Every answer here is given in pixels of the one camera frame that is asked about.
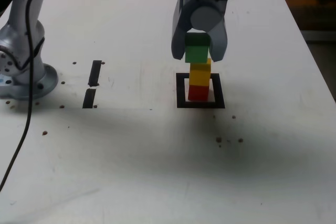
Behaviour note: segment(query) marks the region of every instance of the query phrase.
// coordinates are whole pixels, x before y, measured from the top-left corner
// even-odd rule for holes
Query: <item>black tape strip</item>
[[[90,73],[89,83],[88,83],[90,87],[99,86],[98,79],[99,79],[101,63],[102,63],[101,60],[94,60],[92,63],[92,68],[91,68],[91,73]]]
[[[184,79],[189,78],[189,73],[176,73],[176,98],[177,107],[186,109],[225,109],[222,85],[219,73],[212,73],[211,79],[214,87],[215,102],[188,102],[185,100]]]
[[[95,89],[87,89],[83,102],[83,109],[92,109],[93,102],[95,100],[96,90]]]

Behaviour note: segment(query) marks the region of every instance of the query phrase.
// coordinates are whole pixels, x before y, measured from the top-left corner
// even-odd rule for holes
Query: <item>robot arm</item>
[[[181,60],[185,53],[185,36],[192,28],[211,38],[210,56],[223,59],[227,47],[224,15],[228,0],[177,0],[173,19],[172,54]]]
[[[29,44],[27,39],[25,10],[28,0],[13,0],[7,24],[0,30],[0,97],[28,100]],[[33,0],[29,23],[34,47],[34,93],[39,98],[57,84],[56,71],[43,64],[41,50],[44,28],[38,21],[43,0]]]

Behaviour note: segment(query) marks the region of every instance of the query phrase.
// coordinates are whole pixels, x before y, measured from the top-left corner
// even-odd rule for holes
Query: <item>black square outline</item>
[[[186,109],[225,109],[222,85],[219,73],[212,73],[215,102],[187,102],[185,101],[184,79],[189,79],[189,73],[176,73],[177,107]]]

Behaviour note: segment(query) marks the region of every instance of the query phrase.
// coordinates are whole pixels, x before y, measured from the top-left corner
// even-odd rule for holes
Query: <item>black cable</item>
[[[30,125],[30,118],[31,118],[31,111],[33,108],[33,82],[34,82],[34,46],[33,46],[33,39],[32,39],[32,31],[30,29],[30,22],[29,22],[29,12],[30,12],[30,5],[32,4],[33,0],[28,0],[26,4],[26,13],[25,13],[25,18],[26,18],[26,28],[27,28],[27,35],[28,35],[28,43],[29,43],[29,58],[30,58],[30,66],[29,66],[29,100],[28,100],[28,115],[27,115],[27,121],[26,121],[26,126],[23,131],[21,140],[19,142],[18,147],[16,148],[16,151],[12,157],[12,160],[10,160],[9,166],[7,168],[7,171],[4,175],[4,178],[1,181],[0,184],[0,192],[2,191],[6,180],[9,176],[9,173],[13,167],[13,164],[15,162],[15,159],[17,155],[19,154],[19,151],[23,145],[23,142],[25,141],[29,125]]]

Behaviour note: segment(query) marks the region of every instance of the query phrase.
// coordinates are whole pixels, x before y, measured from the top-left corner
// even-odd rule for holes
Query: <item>green block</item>
[[[207,33],[187,33],[185,46],[210,46],[210,36]]]
[[[185,35],[185,62],[207,63],[210,46],[207,33],[187,33]]]
[[[185,48],[186,63],[207,63],[208,46],[187,46]]]

